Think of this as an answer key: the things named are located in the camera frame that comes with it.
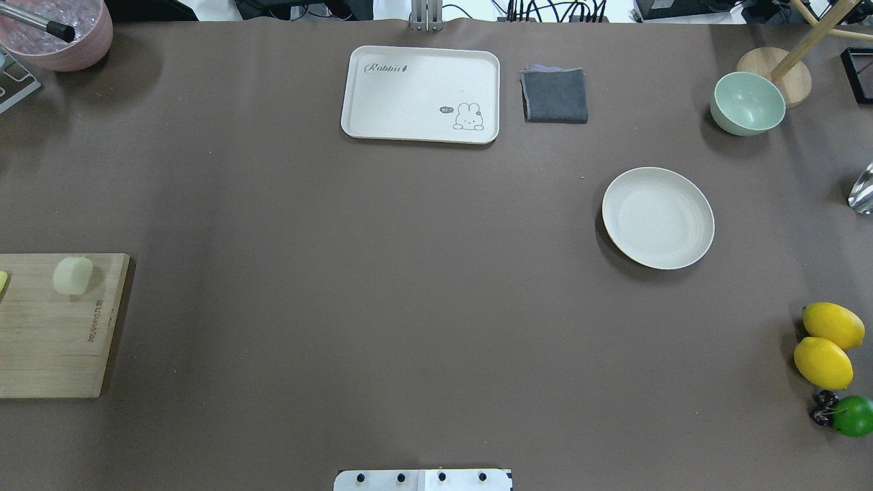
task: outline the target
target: wooden cutting board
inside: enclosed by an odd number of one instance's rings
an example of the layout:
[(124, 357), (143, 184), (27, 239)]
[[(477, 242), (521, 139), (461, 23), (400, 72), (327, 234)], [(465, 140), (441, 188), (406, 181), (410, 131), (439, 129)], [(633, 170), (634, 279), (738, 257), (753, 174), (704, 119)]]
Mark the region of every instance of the wooden cutting board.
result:
[[(66, 257), (94, 263), (88, 289), (64, 295), (52, 284)], [(9, 274), (0, 292), (0, 398), (96, 398), (115, 330), (126, 254), (0, 254)]]

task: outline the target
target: metal bracket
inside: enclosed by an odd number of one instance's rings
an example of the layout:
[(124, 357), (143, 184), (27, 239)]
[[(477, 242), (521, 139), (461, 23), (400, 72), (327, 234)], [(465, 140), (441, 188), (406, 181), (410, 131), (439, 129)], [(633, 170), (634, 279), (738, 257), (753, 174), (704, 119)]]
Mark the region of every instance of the metal bracket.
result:
[(40, 87), (36, 77), (0, 46), (0, 113)]
[(512, 491), (511, 469), (341, 471), (333, 491)]
[(413, 31), (442, 31), (443, 0), (412, 0), (409, 28)]

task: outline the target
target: wooden pole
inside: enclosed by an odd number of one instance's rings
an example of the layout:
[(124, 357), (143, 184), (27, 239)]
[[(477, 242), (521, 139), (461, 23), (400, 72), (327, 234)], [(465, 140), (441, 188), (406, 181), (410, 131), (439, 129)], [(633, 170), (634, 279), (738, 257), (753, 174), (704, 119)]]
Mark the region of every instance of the wooden pole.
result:
[[(791, 4), (797, 9), (798, 12), (801, 13), (803, 18), (807, 19), (807, 23), (809, 25), (815, 26), (818, 24), (818, 20), (813, 16), (813, 13), (809, 11), (806, 5), (804, 5), (801, 0), (791, 0)], [(841, 38), (849, 38), (849, 39), (858, 39), (860, 41), (873, 42), (873, 35), (864, 34), (863, 32), (852, 32), (852, 31), (843, 31), (841, 29), (831, 29), (828, 31), (828, 34), (831, 36), (839, 36)]]
[(812, 30), (801, 39), (801, 42), (794, 47), (793, 50), (770, 72), (769, 79), (773, 82), (780, 80), (791, 70), (797, 62), (807, 55), (813, 46), (818, 44), (828, 32), (839, 24), (846, 14), (852, 11), (860, 0), (840, 0), (837, 2), (824, 17), (821, 18), (818, 24), (814, 25)]

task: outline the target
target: metal tongs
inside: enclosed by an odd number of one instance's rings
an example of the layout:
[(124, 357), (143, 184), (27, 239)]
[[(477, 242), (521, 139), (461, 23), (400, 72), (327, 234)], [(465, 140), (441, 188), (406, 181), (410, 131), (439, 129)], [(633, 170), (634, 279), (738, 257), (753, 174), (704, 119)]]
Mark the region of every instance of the metal tongs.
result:
[(61, 24), (15, 5), (9, 5), (4, 0), (0, 0), (0, 15), (48, 32), (55, 38), (62, 39), (67, 43), (72, 42), (76, 38), (76, 30), (71, 25)]

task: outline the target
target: white food piece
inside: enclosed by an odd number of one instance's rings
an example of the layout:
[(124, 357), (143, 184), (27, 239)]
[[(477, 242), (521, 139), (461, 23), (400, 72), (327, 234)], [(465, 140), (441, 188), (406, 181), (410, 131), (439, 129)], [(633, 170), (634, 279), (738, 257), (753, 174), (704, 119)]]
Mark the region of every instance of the white food piece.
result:
[(55, 267), (52, 283), (62, 295), (81, 295), (88, 289), (94, 263), (88, 258), (63, 258)]

